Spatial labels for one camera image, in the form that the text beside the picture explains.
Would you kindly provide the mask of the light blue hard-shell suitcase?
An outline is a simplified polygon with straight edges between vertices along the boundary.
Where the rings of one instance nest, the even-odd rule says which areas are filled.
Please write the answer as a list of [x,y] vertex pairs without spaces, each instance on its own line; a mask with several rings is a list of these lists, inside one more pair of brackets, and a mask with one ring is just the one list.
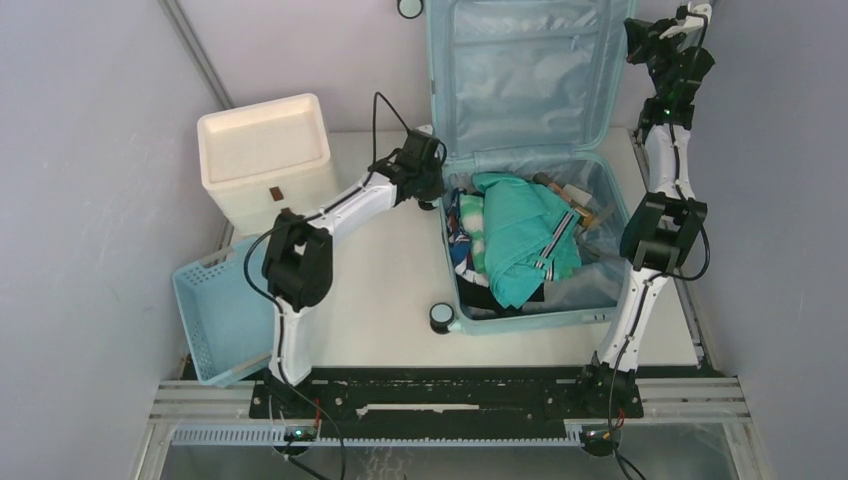
[[[485,335],[610,320],[626,282],[618,250],[628,211],[608,162],[595,152],[606,136],[626,50],[632,1],[429,1],[432,121],[448,150],[438,200],[456,300],[440,333]],[[536,173],[588,192],[587,207],[616,211],[598,228],[579,224],[583,265],[546,282],[522,307],[504,308],[490,285],[453,270],[446,210],[455,189],[483,197],[482,172],[532,181]]]

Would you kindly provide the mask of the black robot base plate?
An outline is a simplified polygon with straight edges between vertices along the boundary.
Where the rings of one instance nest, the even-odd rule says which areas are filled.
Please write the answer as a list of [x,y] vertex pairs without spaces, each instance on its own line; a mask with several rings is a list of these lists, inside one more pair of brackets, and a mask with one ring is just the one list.
[[255,377],[252,419],[303,420],[328,439],[562,438],[569,420],[618,427],[644,415],[632,373],[583,367],[317,367],[290,388]]

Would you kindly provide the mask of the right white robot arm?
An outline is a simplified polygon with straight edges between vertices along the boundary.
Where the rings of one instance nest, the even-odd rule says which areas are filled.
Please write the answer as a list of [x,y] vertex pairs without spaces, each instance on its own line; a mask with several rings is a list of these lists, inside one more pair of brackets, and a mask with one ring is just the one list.
[[626,282],[599,348],[577,380],[577,401],[589,416],[617,418],[638,399],[641,343],[653,307],[696,240],[706,241],[706,203],[696,199],[687,159],[694,97],[715,60],[704,48],[708,4],[682,6],[654,22],[628,18],[628,63],[643,64],[655,93],[645,100],[637,132],[649,161],[649,182],[625,226],[619,254]]

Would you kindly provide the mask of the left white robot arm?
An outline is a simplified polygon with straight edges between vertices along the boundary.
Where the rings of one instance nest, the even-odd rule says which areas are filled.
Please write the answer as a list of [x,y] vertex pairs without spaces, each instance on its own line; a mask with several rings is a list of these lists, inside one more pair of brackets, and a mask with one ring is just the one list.
[[311,388],[301,383],[312,370],[305,317],[331,289],[335,248],[367,221],[407,200],[439,198],[447,156],[443,141],[410,130],[401,147],[374,160],[338,197],[306,216],[284,211],[265,233],[261,275],[278,310],[269,371],[281,382],[273,401],[286,415],[305,414],[313,401]]

